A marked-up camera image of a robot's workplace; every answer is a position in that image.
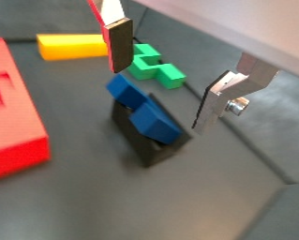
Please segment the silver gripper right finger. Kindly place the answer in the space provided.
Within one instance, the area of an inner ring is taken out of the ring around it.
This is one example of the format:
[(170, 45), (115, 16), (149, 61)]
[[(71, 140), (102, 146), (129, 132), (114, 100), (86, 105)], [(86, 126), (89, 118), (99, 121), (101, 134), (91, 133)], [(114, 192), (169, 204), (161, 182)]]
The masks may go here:
[(241, 115), (250, 105), (246, 95), (270, 85), (280, 68), (246, 52), (237, 72), (228, 70), (208, 87), (191, 128), (204, 133), (225, 112)]

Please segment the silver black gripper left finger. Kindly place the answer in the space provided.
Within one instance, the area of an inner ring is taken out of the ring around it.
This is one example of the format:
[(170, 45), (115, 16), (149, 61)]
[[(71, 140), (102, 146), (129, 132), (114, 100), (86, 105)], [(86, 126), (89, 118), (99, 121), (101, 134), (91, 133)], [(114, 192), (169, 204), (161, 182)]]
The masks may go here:
[(126, 17), (121, 0), (87, 0), (109, 47), (110, 70), (125, 70), (133, 62), (133, 20)]

